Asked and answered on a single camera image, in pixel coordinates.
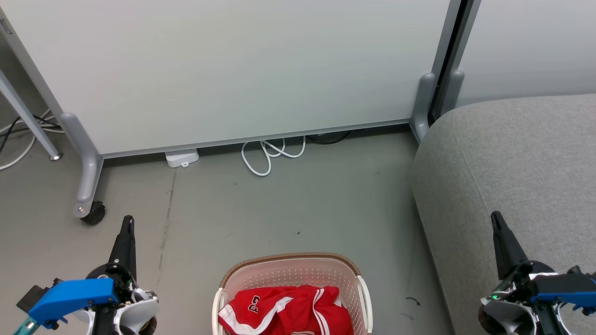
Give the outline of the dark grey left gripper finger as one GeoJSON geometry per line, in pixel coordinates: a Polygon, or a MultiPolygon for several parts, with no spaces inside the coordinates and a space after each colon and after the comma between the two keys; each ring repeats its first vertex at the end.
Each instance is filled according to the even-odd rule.
{"type": "Polygon", "coordinates": [[[135,220],[132,215],[123,217],[121,230],[116,236],[108,262],[126,268],[132,278],[137,279],[135,220]]]}

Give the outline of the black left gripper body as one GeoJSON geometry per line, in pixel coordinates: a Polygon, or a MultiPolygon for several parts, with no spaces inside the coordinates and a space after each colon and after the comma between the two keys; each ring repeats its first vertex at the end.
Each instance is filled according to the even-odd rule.
{"type": "Polygon", "coordinates": [[[87,279],[111,278],[113,280],[113,294],[107,303],[111,305],[123,305],[135,303],[135,290],[138,288],[133,274],[126,267],[119,263],[106,263],[93,269],[87,275],[87,279]]]}

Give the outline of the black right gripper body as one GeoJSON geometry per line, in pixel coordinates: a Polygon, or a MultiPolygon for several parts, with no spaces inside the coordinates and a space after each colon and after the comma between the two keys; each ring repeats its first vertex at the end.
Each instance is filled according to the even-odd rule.
{"type": "Polygon", "coordinates": [[[512,295],[528,281],[530,275],[557,274],[541,261],[522,261],[517,265],[497,263],[497,273],[500,284],[494,288],[494,298],[507,298],[512,295]]]}

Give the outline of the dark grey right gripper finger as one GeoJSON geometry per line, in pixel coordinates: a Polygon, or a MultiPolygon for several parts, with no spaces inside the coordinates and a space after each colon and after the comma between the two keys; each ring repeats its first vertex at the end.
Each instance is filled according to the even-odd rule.
{"type": "Polygon", "coordinates": [[[504,280],[518,266],[528,261],[528,257],[513,231],[509,229],[501,212],[492,212],[490,220],[493,227],[497,274],[500,280],[504,280]]]}

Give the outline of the red jersey with white trim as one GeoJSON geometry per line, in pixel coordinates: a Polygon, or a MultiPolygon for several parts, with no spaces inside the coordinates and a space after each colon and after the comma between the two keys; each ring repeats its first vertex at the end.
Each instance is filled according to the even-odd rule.
{"type": "Polygon", "coordinates": [[[279,313],[294,297],[295,287],[254,288],[239,291],[217,313],[230,335],[286,335],[279,313]]]}

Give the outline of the grey fabric sofa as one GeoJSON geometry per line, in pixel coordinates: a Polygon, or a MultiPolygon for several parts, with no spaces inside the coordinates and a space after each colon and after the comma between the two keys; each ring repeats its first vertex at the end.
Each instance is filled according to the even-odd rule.
{"type": "Polygon", "coordinates": [[[477,312],[499,282],[492,212],[529,259],[596,272],[596,94],[453,109],[419,145],[411,185],[453,333],[487,335],[477,312]]]}

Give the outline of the black caster wheel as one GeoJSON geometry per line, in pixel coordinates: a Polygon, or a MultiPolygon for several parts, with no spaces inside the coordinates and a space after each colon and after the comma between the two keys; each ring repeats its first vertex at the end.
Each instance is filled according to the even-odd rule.
{"type": "Polygon", "coordinates": [[[95,226],[100,223],[106,215],[106,206],[102,201],[93,201],[87,216],[80,218],[82,222],[89,226],[95,226]]]}

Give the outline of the grey partition foot with caster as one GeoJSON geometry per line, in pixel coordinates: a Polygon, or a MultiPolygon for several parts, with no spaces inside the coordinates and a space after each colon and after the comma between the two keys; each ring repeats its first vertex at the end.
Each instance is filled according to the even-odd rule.
{"type": "Polygon", "coordinates": [[[87,216],[95,200],[104,159],[95,148],[81,121],[72,113],[62,113],[62,129],[81,159],[81,179],[77,190],[73,214],[76,218],[87,216]]]}

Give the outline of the white power adapter box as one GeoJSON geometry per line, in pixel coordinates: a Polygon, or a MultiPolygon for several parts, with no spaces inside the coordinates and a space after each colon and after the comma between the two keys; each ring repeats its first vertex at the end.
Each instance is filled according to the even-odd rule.
{"type": "Polygon", "coordinates": [[[188,167],[190,163],[198,161],[200,155],[196,148],[188,150],[166,151],[166,162],[171,168],[188,167]]]}

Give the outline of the grey metal table leg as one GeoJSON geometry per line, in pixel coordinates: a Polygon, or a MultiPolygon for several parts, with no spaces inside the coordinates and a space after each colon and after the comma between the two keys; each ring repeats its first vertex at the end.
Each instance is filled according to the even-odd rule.
{"type": "Polygon", "coordinates": [[[34,134],[34,139],[38,141],[47,151],[50,160],[57,161],[60,159],[62,157],[62,153],[56,149],[51,140],[43,131],[42,126],[39,124],[39,121],[45,121],[45,119],[42,117],[37,117],[30,112],[2,70],[0,70],[0,93],[6,97],[9,104],[11,104],[13,109],[15,109],[19,118],[24,121],[28,129],[34,134]]]}

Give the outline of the beige perforated laundry basket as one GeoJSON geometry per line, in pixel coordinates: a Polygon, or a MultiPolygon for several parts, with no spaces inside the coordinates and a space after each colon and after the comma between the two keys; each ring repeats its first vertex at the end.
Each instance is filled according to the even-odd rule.
{"type": "Polygon", "coordinates": [[[211,308],[213,335],[230,335],[219,325],[217,312],[241,290],[311,285],[340,290],[355,335],[373,335],[373,310],[366,281],[356,264],[336,253],[287,253],[236,264],[222,278],[211,308]]]}

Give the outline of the grey upright partition foot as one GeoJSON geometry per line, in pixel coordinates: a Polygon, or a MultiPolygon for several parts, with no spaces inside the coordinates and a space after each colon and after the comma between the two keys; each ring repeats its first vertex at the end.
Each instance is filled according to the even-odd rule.
{"type": "Polygon", "coordinates": [[[428,113],[436,89],[436,79],[433,73],[424,74],[419,81],[411,118],[410,128],[418,143],[422,141],[429,130],[428,113]]]}
{"type": "Polygon", "coordinates": [[[449,75],[440,108],[440,116],[456,108],[464,78],[465,73],[460,69],[453,71],[449,75]]]}

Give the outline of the narrow white partition panel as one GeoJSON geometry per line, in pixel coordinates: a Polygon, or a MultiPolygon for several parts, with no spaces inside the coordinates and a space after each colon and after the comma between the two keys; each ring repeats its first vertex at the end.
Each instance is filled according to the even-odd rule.
{"type": "Polygon", "coordinates": [[[596,0],[481,0],[456,106],[596,94],[596,0]]]}

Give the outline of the large white partition panel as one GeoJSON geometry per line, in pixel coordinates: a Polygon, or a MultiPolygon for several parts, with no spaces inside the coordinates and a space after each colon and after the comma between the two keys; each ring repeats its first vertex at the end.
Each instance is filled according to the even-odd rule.
{"type": "Polygon", "coordinates": [[[0,0],[103,155],[396,123],[450,0],[0,0]]]}

